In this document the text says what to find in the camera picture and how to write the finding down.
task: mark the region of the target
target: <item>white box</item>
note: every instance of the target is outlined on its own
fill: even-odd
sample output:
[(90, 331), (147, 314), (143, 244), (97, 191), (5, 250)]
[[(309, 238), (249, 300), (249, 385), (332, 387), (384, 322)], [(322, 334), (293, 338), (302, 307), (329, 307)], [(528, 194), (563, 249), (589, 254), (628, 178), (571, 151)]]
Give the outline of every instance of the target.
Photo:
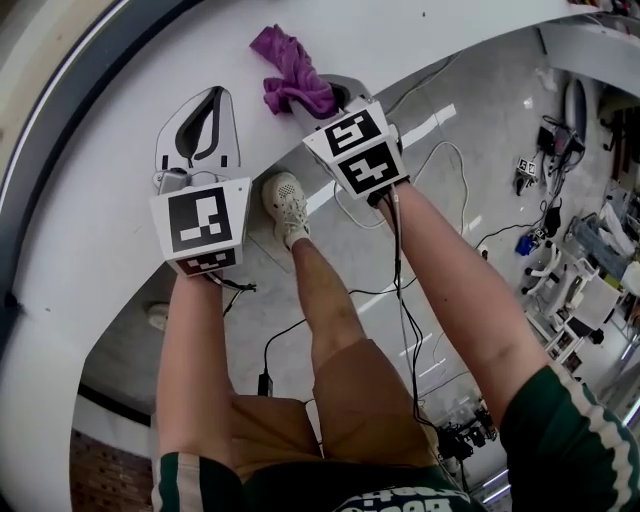
[(407, 175), (379, 102), (318, 130), (304, 143), (354, 199)]
[(242, 263), (251, 179), (186, 187), (151, 199), (164, 259), (191, 277)]

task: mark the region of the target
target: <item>blue object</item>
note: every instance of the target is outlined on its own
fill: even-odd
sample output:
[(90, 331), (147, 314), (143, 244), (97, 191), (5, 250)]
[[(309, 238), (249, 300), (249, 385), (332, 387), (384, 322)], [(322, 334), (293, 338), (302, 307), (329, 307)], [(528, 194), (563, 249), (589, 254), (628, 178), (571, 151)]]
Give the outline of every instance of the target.
[(518, 245), (516, 245), (516, 252), (521, 256), (529, 256), (536, 248), (536, 242), (533, 237), (529, 235), (524, 235), (520, 237), (518, 240)]

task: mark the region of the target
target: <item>white table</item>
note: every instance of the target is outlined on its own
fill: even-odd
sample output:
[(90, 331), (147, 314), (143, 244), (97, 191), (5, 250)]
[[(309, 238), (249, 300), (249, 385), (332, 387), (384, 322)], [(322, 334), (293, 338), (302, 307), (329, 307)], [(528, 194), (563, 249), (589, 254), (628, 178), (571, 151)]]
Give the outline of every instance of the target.
[(69, 434), (85, 357), (162, 263), (148, 206), (161, 125), (191, 95), (222, 85), (246, 176), (300, 142), (296, 123), (262, 101), (262, 79), (276, 70), (248, 44), (266, 24), (298, 36), (319, 72), (376, 94), (483, 40), (585, 10), (566, 0), (209, 2), (157, 36), (93, 107), (31, 223), (15, 287), (25, 314), (0, 374), (0, 487), (10, 503), (70, 509)]

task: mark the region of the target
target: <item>striped sleeve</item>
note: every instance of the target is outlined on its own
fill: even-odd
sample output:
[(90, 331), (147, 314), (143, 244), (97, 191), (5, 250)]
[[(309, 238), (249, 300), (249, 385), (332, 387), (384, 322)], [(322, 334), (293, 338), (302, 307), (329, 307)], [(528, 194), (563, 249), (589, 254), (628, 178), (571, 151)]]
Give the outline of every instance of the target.
[(228, 467), (197, 455), (169, 453), (158, 462), (151, 494), (156, 512), (243, 511), (238, 476)]
[(509, 404), (501, 439), (516, 511), (627, 511), (638, 504), (640, 458), (631, 432), (556, 363)]

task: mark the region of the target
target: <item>purple towel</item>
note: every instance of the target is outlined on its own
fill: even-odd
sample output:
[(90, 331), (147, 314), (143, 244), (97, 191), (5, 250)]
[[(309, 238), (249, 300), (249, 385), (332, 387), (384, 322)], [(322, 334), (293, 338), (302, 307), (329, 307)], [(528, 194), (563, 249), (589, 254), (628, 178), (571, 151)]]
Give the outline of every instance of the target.
[(333, 91), (311, 65), (311, 57), (295, 37), (275, 25), (266, 27), (250, 47), (275, 65), (282, 78), (265, 78), (264, 101), (271, 112), (291, 112), (290, 100), (302, 103), (317, 119), (326, 119), (338, 111)]

